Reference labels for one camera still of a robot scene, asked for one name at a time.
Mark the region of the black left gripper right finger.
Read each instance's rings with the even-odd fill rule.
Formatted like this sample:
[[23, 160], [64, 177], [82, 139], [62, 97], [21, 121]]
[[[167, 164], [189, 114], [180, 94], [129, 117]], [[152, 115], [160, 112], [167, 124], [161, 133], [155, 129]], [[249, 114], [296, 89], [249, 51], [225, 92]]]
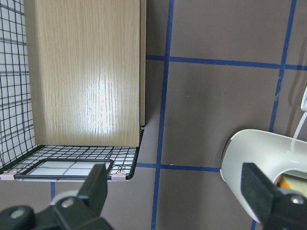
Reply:
[[254, 163], [242, 165], [241, 194], [264, 230], [307, 228], [307, 198], [277, 187]]

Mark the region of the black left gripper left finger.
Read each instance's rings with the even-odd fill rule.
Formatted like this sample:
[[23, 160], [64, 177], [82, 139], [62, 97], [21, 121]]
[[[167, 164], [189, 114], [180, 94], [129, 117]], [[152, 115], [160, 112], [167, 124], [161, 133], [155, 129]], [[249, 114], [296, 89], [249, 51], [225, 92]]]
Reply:
[[76, 195], [61, 195], [35, 213], [30, 206], [12, 206], [0, 212], [2, 230], [109, 230], [101, 217], [107, 197], [104, 164], [96, 164]]

